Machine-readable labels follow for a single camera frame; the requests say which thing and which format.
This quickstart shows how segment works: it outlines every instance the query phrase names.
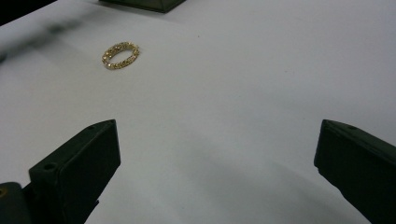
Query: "gold ring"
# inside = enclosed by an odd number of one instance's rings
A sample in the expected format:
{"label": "gold ring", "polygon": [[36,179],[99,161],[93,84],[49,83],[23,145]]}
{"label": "gold ring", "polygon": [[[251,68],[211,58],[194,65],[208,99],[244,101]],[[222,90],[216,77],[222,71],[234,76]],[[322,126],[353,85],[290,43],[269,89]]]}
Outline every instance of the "gold ring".
{"label": "gold ring", "polygon": [[[114,57],[116,54],[123,52],[127,49],[132,50],[132,55],[125,59],[120,63],[111,63],[110,59]],[[137,56],[139,55],[139,47],[131,42],[121,42],[119,44],[114,45],[113,47],[106,50],[105,54],[102,56],[102,62],[108,69],[120,69],[123,67],[128,66],[129,64],[133,63],[136,60]]]}

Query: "white table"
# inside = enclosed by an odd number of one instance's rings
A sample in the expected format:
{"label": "white table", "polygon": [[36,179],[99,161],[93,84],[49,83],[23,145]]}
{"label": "white table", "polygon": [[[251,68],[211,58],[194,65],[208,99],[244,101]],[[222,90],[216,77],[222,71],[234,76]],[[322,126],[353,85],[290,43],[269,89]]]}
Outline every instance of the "white table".
{"label": "white table", "polygon": [[[0,181],[25,186],[51,151],[115,119],[121,167],[89,224],[368,223],[313,160],[323,119],[396,145],[395,10],[59,0],[0,27]],[[122,41],[141,55],[105,69]]]}

